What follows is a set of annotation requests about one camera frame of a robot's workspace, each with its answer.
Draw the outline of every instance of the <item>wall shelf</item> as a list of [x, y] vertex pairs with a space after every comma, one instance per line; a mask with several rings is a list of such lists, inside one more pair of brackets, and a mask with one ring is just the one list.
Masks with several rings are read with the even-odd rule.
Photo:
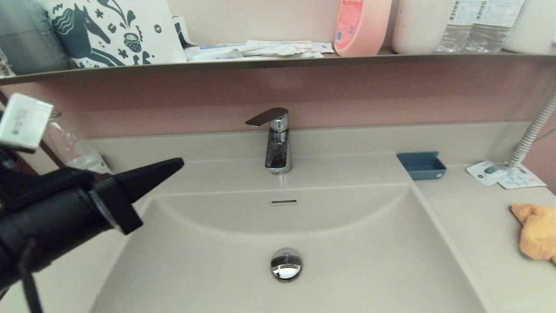
[[137, 75], [159, 72], [213, 71], [240, 69], [273, 69], [280, 67], [311, 67], [311, 66], [342, 66], [367, 65], [385, 63], [417, 63], [417, 62], [533, 62], [556, 63], [555, 55], [529, 55], [511, 52], [488, 54], [444, 54], [431, 55], [396, 55], [391, 49], [383, 49], [379, 55], [370, 57], [340, 57], [327, 55], [325, 58], [301, 60], [261, 60], [261, 61], [229, 61], [204, 63], [171, 63], [158, 65], [136, 65], [120, 67], [102, 67], [97, 69], [75, 69], [68, 71], [45, 72], [40, 74], [5, 77], [0, 79], [0, 86], [23, 84], [56, 79], [72, 79], [78, 77], [96, 77], [112, 75]]

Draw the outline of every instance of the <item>flexible hose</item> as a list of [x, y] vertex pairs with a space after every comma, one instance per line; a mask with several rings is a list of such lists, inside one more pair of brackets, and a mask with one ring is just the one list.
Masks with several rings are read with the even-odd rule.
[[548, 99], [547, 103], [540, 110], [539, 114], [537, 114], [537, 117], [533, 120], [531, 125], [529, 125], [529, 128], [527, 128], [527, 131], [523, 135], [523, 138], [515, 148], [514, 153], [512, 154], [512, 158], [508, 162], [509, 167], [516, 167], [521, 164], [521, 162], [523, 162], [523, 160], [527, 156], [527, 153], [529, 152], [529, 149], [531, 149], [531, 145], [535, 141], [535, 138], [537, 138], [540, 130], [548, 122], [550, 116], [555, 110], [556, 89], [552, 92], [552, 95]]

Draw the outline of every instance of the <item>washbasin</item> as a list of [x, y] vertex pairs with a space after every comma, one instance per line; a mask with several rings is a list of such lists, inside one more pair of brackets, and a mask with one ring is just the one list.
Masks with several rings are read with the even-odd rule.
[[159, 197], [92, 312], [485, 312], [427, 212], [405, 184]]

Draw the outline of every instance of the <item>faucet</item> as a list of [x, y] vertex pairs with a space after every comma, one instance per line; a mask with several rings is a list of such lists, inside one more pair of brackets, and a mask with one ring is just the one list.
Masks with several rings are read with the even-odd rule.
[[283, 107], [275, 107], [245, 122], [254, 127], [270, 124], [265, 167], [273, 175], [291, 171], [290, 125], [287, 113]]

